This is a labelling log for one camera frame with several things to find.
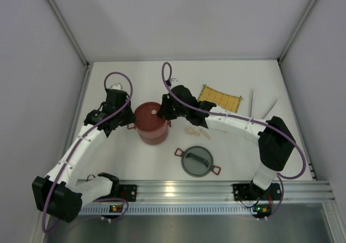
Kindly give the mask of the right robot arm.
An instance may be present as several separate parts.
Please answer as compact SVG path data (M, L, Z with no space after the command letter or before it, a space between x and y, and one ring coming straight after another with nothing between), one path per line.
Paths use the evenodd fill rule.
M197 100L183 85L167 87L158 116L164 120L185 118L194 126L220 130L242 137L258 147L260 164L249 183L249 193L260 198L281 172L296 141L279 117L268 121L251 119L208 101Z

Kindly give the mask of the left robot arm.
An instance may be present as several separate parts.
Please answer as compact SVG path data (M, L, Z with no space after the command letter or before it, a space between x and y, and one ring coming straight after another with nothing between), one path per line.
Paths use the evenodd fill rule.
M32 190L39 211L72 222L85 205L119 195L119 179L108 173L100 173L88 182L77 182L96 149L111 132L135 121L129 95L119 84L107 89L106 94L101 109L87 115L77 138L58 164L45 177L34 179Z

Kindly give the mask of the beige spoon handle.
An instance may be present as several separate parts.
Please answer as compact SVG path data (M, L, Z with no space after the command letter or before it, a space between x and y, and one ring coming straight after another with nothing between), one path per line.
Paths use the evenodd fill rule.
M211 140L211 136L202 128L199 129L199 132L205 136L208 140Z

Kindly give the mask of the dark red lid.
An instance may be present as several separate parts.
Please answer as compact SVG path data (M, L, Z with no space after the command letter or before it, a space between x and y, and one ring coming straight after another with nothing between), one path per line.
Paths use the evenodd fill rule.
M166 122L157 116L160 107L161 105L157 102L146 102L138 106L134 112L135 127L145 132L153 132L162 128Z

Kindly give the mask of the beige spoon head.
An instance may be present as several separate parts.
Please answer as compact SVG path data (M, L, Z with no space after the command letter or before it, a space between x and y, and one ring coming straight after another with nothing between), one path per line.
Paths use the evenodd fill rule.
M188 135L200 136L200 133L196 131L193 127L186 127L184 131Z

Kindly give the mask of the metal tongs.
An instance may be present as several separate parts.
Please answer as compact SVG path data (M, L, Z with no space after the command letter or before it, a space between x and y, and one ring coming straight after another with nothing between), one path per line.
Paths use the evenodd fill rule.
M279 98L279 95L271 90L252 87L249 93L248 116L255 119L266 119Z

